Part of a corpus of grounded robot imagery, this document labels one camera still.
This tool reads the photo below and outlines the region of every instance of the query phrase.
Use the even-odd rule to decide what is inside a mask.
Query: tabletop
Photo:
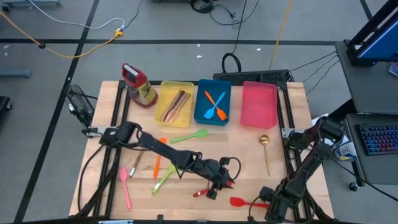
[[[311,124],[310,112],[305,96],[303,83],[288,83],[290,104],[296,128],[309,128]],[[96,111],[92,126],[109,126],[114,108],[118,82],[103,82],[96,104]],[[154,86],[160,93],[160,86]],[[151,133],[156,138],[167,138],[171,140],[175,137],[194,133],[199,129],[206,128],[210,135],[201,139],[190,139],[175,144],[171,144],[176,149],[186,149],[200,151],[203,158],[215,160],[221,157],[237,157],[242,163],[242,171],[235,180],[234,189],[223,189],[218,192],[216,200],[210,200],[205,196],[193,198],[192,195],[199,190],[207,188],[207,180],[195,174],[184,174],[179,179],[176,174],[172,174],[159,189],[152,195],[152,189],[156,183],[166,173],[170,164],[165,158],[160,162],[158,179],[153,178],[154,166],[157,155],[154,152],[145,152],[137,167],[134,177],[127,180],[127,187],[132,203],[132,211],[126,209],[123,183],[116,182],[113,199],[111,218],[115,219],[136,219],[136,220],[155,220],[157,215],[163,214],[165,220],[224,220],[224,221],[246,221],[249,206],[233,207],[229,204],[230,197],[241,197],[246,201],[253,201],[263,186],[275,188],[286,176],[284,154],[282,142],[277,124],[271,129],[252,128],[240,124],[242,86],[233,86],[231,91],[231,109],[229,123],[226,126],[211,126],[197,124],[193,120],[193,110],[191,123],[188,128],[170,128],[159,126],[155,120],[155,106],[142,108],[131,102],[129,105],[128,121],[139,123],[143,131]],[[283,92],[280,91],[280,98],[283,99]],[[195,105],[196,91],[193,96]],[[284,115],[285,126],[287,126],[287,113],[285,105],[281,102]],[[119,109],[119,121],[123,103]],[[259,137],[266,134],[270,138],[267,145],[271,176],[268,177],[264,158],[264,148],[259,144]],[[99,138],[88,139],[81,168],[87,159],[99,148]],[[98,180],[101,173],[105,150],[103,149],[89,163],[83,178],[81,191],[81,205],[84,205],[93,195],[98,187]],[[122,149],[119,167],[131,169],[139,152],[129,149]],[[234,161],[227,166],[231,176],[238,170],[238,164]],[[76,214],[77,209],[77,190],[73,197],[70,214]],[[330,203],[328,189],[326,187],[323,168],[320,166],[308,181],[308,190],[317,201],[325,213],[333,217],[333,210]],[[104,191],[104,200],[108,196],[108,190]],[[100,214],[104,213],[105,202],[101,204]],[[251,211],[252,216],[257,221],[264,220],[266,210],[254,207]],[[293,219],[292,212],[289,211],[287,218]]]

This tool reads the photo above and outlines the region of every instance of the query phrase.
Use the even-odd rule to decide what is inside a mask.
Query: orange spatula
[[[214,100],[212,99],[212,97],[210,96],[210,94],[209,94],[207,91],[205,91],[205,95],[207,96],[207,98],[210,100],[210,102],[211,102],[213,105],[216,104],[216,103],[214,102]],[[216,107],[216,109],[217,109],[217,115],[218,115],[218,117],[219,117],[222,121],[224,121],[224,120],[227,118],[227,115],[225,114],[225,112],[224,112],[223,110],[219,109],[218,106]]]

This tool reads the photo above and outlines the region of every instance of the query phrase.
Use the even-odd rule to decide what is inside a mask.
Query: green utensil
[[[159,181],[152,190],[152,195],[156,194],[156,192],[160,189],[160,187],[163,185],[165,180],[169,177],[170,174],[174,173],[176,171],[175,166],[173,164],[169,165],[169,169],[167,170],[166,174],[163,176],[162,180]]]
[[[173,140],[170,141],[170,143],[176,143],[176,142],[183,141],[183,140],[186,140],[186,139],[189,139],[189,138],[194,138],[194,137],[203,138],[203,137],[206,137],[208,135],[209,135],[209,132],[207,131],[207,129],[202,129],[202,130],[197,131],[195,134],[191,134],[191,135],[188,135],[188,136],[182,136],[182,137],[173,139]]]

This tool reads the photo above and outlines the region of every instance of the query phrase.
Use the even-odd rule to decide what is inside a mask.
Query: pink spatula
[[[124,194],[126,196],[126,207],[127,210],[130,212],[131,211],[131,202],[130,202],[130,195],[129,195],[129,190],[127,189],[127,178],[129,174],[127,173],[127,168],[122,167],[119,169],[119,179],[123,182],[124,184]]]

